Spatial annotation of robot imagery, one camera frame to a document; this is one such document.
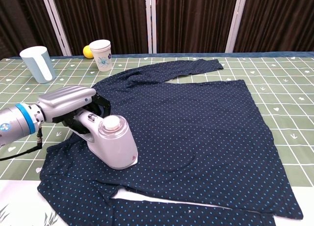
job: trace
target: black cable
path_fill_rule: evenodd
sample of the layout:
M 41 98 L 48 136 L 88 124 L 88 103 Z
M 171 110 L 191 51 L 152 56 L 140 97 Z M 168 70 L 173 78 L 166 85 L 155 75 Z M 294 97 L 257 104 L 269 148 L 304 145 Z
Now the black cable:
M 22 153 L 13 155 L 13 156 L 0 158 L 0 161 L 6 161 L 6 160 L 9 160 L 9 159 L 12 159 L 12 158 L 15 158 L 15 157 L 18 157 L 18 156 L 22 156 L 22 155 L 25 155 L 25 154 L 28 154 L 28 153 L 31 153 L 31 152 L 34 152 L 34 151 L 42 149 L 43 148 L 43 139 L 42 139 L 42 137 L 43 137 L 43 133 L 42 133 L 42 130 L 41 130 L 41 125 L 39 125 L 38 133 L 37 133 L 37 146 L 35 146 L 35 147 L 31 148 L 31 149 L 28 149 L 25 152 L 22 152 Z

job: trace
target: tennis ball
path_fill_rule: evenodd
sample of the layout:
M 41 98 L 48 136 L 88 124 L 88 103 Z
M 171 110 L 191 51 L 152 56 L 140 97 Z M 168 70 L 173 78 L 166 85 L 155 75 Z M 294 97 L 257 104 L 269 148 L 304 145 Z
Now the tennis ball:
M 92 51 L 90 50 L 89 48 L 89 45 L 85 46 L 83 48 L 83 54 L 86 58 L 88 59 L 91 59 L 91 58 L 94 58 L 93 54 L 92 54 Z

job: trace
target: dark brown curtain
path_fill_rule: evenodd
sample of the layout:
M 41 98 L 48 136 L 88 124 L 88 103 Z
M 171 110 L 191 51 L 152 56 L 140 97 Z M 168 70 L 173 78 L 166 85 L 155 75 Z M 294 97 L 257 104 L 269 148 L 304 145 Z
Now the dark brown curtain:
M 0 59 L 39 45 L 62 55 L 43 0 L 0 0 Z
M 234 52 L 314 51 L 314 0 L 246 0 Z
M 145 0 L 55 0 L 74 55 L 97 39 L 113 54 L 148 52 Z
M 158 53 L 225 52 L 236 0 L 156 0 Z

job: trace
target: blue dot pattern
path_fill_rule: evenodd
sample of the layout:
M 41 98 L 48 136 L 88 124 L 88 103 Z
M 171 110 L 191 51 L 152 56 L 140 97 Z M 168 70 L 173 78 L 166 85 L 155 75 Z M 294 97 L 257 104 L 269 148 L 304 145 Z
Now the blue dot pattern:
M 271 214 L 183 203 L 109 198 L 116 187 L 71 176 L 49 176 L 41 194 L 68 225 L 275 225 Z
M 104 212 L 105 205 L 120 187 L 246 214 L 302 219 L 272 133 L 243 80 L 165 83 L 218 69 L 223 69 L 218 60 L 172 61 L 98 82 L 94 88 L 111 102 L 111 113 L 130 125 L 138 163 L 111 169 L 72 135 L 48 148 L 38 191 L 61 217 L 70 217 L 66 222 L 78 222 L 74 217 L 83 212 L 94 222 L 107 220 L 113 212 Z

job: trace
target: white paper cup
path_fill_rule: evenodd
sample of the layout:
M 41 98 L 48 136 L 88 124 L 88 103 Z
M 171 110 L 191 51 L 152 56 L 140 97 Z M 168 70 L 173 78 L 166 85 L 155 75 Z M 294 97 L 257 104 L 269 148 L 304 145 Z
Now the white paper cup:
M 100 71 L 112 69 L 111 44 L 109 40 L 101 39 L 91 42 L 89 48 Z

